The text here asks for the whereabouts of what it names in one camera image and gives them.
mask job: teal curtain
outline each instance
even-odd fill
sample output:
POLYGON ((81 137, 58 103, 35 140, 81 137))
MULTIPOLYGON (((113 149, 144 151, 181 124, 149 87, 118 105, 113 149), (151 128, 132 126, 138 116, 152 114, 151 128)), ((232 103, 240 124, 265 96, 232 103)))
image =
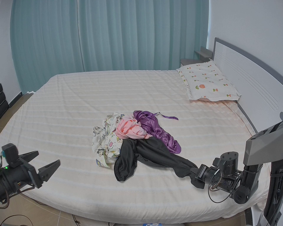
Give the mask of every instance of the teal curtain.
POLYGON ((62 73, 176 69, 206 46, 208 13, 209 0, 14 0, 21 89, 62 73))

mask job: white wall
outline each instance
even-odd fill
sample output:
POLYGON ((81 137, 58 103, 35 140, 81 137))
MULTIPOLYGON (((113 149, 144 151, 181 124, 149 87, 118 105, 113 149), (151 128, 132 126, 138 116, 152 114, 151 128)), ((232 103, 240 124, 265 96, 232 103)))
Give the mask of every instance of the white wall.
POLYGON ((10 103, 20 92, 12 59, 10 43, 10 16, 12 0, 0 0, 0 83, 10 103))
POLYGON ((211 51, 215 37, 283 75, 283 0, 210 0, 207 47, 211 51))

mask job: mattress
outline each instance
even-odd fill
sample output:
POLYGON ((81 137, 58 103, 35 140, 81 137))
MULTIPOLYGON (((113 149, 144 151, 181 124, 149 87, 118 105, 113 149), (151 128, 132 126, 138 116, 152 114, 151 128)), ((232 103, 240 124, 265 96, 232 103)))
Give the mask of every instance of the mattress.
MULTIPOLYGON (((269 168, 264 164, 259 187, 243 205, 227 199, 213 203, 205 189, 171 168, 138 162, 135 173, 118 182, 111 168, 99 167, 91 148, 93 127, 113 112, 134 110, 157 116, 159 124, 181 145, 180 156, 198 166, 212 165, 227 151, 239 152, 243 169, 245 142, 251 125, 234 101, 190 101, 177 71, 97 71, 56 75, 13 115, 0 134, 0 145, 13 143, 19 153, 34 150, 30 163, 40 168, 57 159, 61 166, 40 189, 26 195, 82 217, 124 224, 183 223, 231 217, 264 200, 269 168)), ((223 191, 211 197, 220 201, 223 191)))

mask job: white cartoon garment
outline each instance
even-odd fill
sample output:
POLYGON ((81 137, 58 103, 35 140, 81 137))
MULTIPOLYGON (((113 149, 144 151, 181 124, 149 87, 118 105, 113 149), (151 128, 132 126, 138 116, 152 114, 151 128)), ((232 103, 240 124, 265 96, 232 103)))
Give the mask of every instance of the white cartoon garment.
POLYGON ((102 127, 93 128, 92 150, 98 166, 109 167, 108 163, 114 164, 120 155, 123 139, 117 137, 114 131, 123 116, 122 113, 114 112, 103 119, 102 127))

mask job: black fabric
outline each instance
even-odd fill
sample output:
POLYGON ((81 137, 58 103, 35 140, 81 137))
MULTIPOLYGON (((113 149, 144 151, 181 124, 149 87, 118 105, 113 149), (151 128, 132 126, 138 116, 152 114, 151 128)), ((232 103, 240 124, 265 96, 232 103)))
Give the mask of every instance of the black fabric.
POLYGON ((173 168, 178 177, 189 176, 191 183, 197 188, 204 188, 205 183, 196 179, 190 171, 191 167, 197 166, 191 161, 170 153, 162 140, 154 136, 148 139, 124 139, 114 165, 114 173, 117 181, 125 181, 134 174, 137 161, 148 166, 173 168))

